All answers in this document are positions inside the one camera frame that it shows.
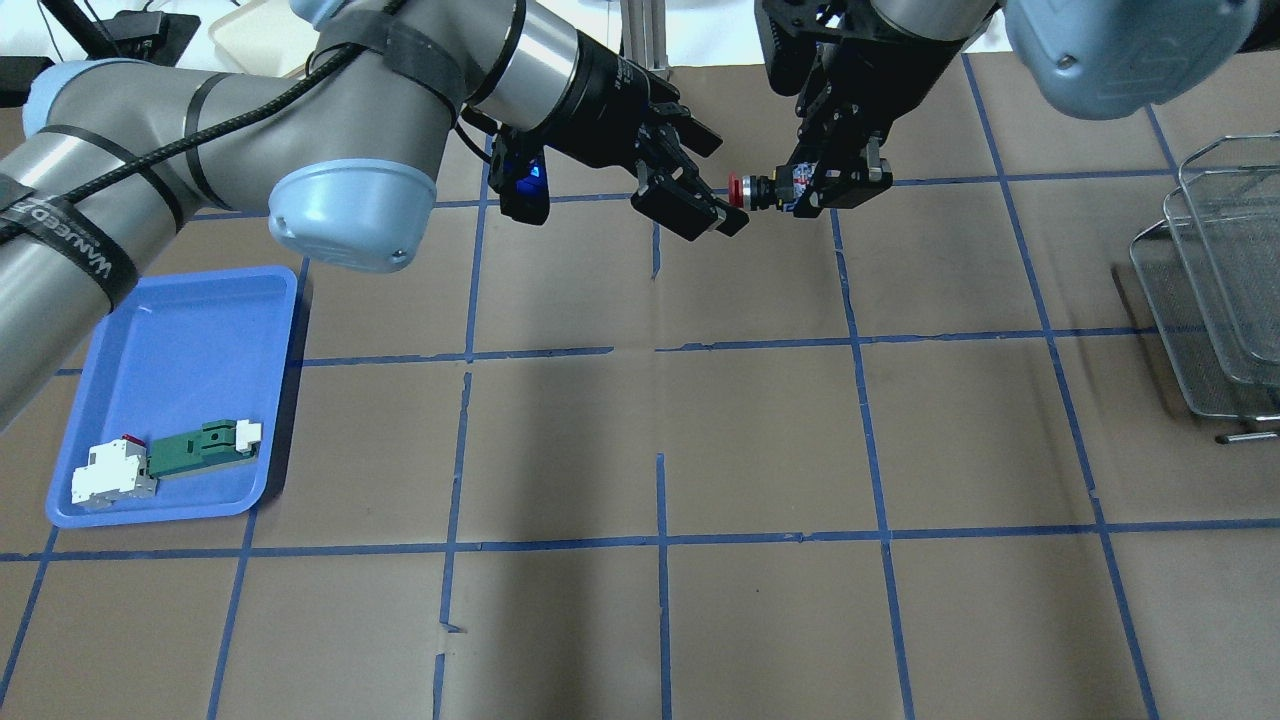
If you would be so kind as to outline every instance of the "green plastic part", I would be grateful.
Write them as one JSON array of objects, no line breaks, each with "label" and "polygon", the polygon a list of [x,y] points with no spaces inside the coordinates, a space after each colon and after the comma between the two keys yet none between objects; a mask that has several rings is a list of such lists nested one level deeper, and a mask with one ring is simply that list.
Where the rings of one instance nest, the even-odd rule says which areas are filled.
[{"label": "green plastic part", "polygon": [[214,420],[200,430],[151,441],[151,475],[159,479],[189,475],[253,457],[236,452],[236,420]]}]

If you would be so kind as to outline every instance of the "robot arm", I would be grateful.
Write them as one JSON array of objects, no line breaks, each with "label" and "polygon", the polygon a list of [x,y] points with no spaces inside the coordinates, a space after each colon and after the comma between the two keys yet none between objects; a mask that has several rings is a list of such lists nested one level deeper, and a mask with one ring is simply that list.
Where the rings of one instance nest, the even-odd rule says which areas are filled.
[{"label": "robot arm", "polygon": [[0,428],[202,206],[266,213],[319,260],[406,266],[465,106],[503,123],[504,208],[552,145],[631,170],[632,204],[680,234],[745,224],[681,147],[719,138],[678,92],[535,1],[383,3],[294,0],[321,29],[300,82],[123,60],[37,79],[0,160]]},{"label": "robot arm", "polygon": [[[1065,114],[1110,119],[1198,85],[1242,45],[1280,36],[1275,0],[1002,0],[1014,50]],[[817,217],[893,183],[881,147],[995,0],[758,0],[771,87],[796,96],[799,142],[771,176],[731,178],[735,205]]]}]

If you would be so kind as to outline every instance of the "light blue joint cap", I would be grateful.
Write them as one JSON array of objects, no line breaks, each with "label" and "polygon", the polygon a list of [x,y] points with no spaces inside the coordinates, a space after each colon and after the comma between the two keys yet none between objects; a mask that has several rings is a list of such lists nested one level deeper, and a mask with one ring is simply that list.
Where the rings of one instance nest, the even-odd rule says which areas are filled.
[{"label": "light blue joint cap", "polygon": [[311,27],[320,29],[347,3],[348,0],[289,0],[289,9],[311,23]]},{"label": "light blue joint cap", "polygon": [[1009,0],[1009,44],[1062,113],[1124,118],[1199,85],[1249,36],[1258,0]]},{"label": "light blue joint cap", "polygon": [[408,266],[435,206],[435,181],[402,163],[343,159],[293,170],[268,200],[280,245],[366,273]]},{"label": "light blue joint cap", "polygon": [[58,63],[36,76],[36,81],[31,83],[31,96],[27,97],[27,104],[22,108],[22,132],[26,133],[27,137],[31,137],[40,132],[40,128],[49,124],[49,113],[54,110],[54,101],[58,100],[58,94],[67,87],[67,83],[87,70],[100,65],[110,65],[111,63],[150,64],[132,58],[106,58],[104,60],[72,60],[70,63]]}]

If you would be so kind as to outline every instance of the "blue plastic tray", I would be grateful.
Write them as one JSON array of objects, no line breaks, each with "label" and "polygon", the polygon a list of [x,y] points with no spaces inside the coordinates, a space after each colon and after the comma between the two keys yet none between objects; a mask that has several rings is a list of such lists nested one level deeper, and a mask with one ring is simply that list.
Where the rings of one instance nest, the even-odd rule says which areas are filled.
[{"label": "blue plastic tray", "polygon": [[[93,331],[45,512],[59,528],[215,518],[266,488],[298,281],[268,266],[146,278]],[[262,423],[253,462],[175,480],[155,497],[86,510],[72,473],[88,448],[131,434],[150,443],[220,419]]]}]

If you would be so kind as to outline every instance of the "black cable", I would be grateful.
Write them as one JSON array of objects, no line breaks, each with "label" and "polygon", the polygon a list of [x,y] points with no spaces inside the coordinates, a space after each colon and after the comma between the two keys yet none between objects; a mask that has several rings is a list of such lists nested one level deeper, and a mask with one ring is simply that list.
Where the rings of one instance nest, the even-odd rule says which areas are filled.
[{"label": "black cable", "polygon": [[45,5],[40,0],[36,0],[36,8],[40,9],[40,19],[45,20],[45,29],[49,31],[49,41],[54,44],[54,53],[58,53],[58,61],[65,63],[67,60],[63,59],[63,51],[58,47],[58,41],[54,40],[54,28],[50,27],[49,17],[45,15]]},{"label": "black cable", "polygon": [[462,138],[462,143],[470,147],[471,152],[476,158],[480,158],[480,161],[483,161],[485,165],[493,163],[493,158],[490,158],[489,154],[485,152],[484,150],[480,150],[480,146],[476,145],[474,140],[471,140],[471,136],[462,129],[461,124],[454,124],[453,132],[458,133],[458,137]]},{"label": "black cable", "polygon": [[[407,1],[408,0],[392,0],[383,8],[383,12],[389,15],[394,15],[401,8],[404,6],[404,3]],[[72,190],[70,192],[63,195],[63,197],[68,202],[79,202],[86,197],[88,197],[90,195],[93,195],[95,192],[101,192],[111,187],[113,184],[128,177],[136,176],[140,172],[152,165],[164,163],[169,158],[182,155],[183,152],[191,150],[192,147],[198,147],[201,145],[205,145],[206,142],[211,142],[214,140],[218,140],[219,137],[230,135],[238,129],[243,129],[255,123],[260,123],[278,114],[280,110],[284,110],[294,101],[297,101],[300,97],[306,95],[311,88],[320,85],[321,81],[324,81],[329,76],[337,73],[342,68],[351,64],[351,61],[355,60],[357,55],[364,53],[364,50],[365,50],[364,46],[360,45],[344,45],[339,50],[337,50],[332,58],[329,58],[319,68],[316,68],[315,72],[308,74],[306,78],[298,81],[280,95],[266,101],[264,105],[255,108],[241,115],[237,115],[234,118],[230,118],[228,120],[223,120],[215,126],[210,126],[182,140],[175,140],[163,147],[157,147],[156,150],[152,150],[146,155],[142,155],[134,160],[131,160],[120,165],[119,168],[115,168],[114,170],[109,170],[88,181],[87,183],[77,187],[76,190]]]},{"label": "black cable", "polygon": [[93,22],[97,23],[97,31],[106,37],[106,41],[111,44],[111,47],[115,47],[115,56],[124,58],[124,51],[122,51],[120,46],[115,44],[115,38],[111,37],[111,31],[106,29],[106,26],[102,24],[102,18],[97,17],[97,10],[93,9],[93,5],[90,5],[88,0],[84,0],[84,6],[88,8],[88,14],[93,15]]}]

